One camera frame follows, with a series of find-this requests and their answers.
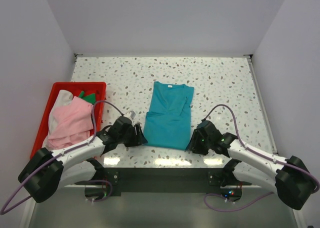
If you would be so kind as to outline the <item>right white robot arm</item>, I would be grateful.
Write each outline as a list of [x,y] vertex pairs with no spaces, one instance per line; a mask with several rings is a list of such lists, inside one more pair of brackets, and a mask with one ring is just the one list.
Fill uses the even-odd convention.
[[207,155],[212,150],[230,159],[218,176],[220,186],[256,185],[276,194],[294,210],[300,210],[311,194],[320,189],[319,181],[300,158],[285,158],[259,151],[244,143],[237,134],[222,134],[208,120],[203,120],[196,127],[186,149],[198,155]]

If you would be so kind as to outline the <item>teal t shirt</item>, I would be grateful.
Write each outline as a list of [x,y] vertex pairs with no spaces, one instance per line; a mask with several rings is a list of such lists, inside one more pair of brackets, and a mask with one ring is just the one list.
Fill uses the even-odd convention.
[[153,83],[143,134],[150,147],[184,151],[191,138],[194,88],[186,84]]

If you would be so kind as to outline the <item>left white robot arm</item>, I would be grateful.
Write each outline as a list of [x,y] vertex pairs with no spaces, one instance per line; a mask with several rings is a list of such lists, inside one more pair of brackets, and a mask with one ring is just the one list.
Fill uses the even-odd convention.
[[147,144],[141,125],[120,116],[85,141],[67,148],[39,149],[18,176],[18,181],[37,202],[49,199],[59,188],[78,182],[99,184],[103,166],[95,157],[114,150],[119,144],[136,147]]

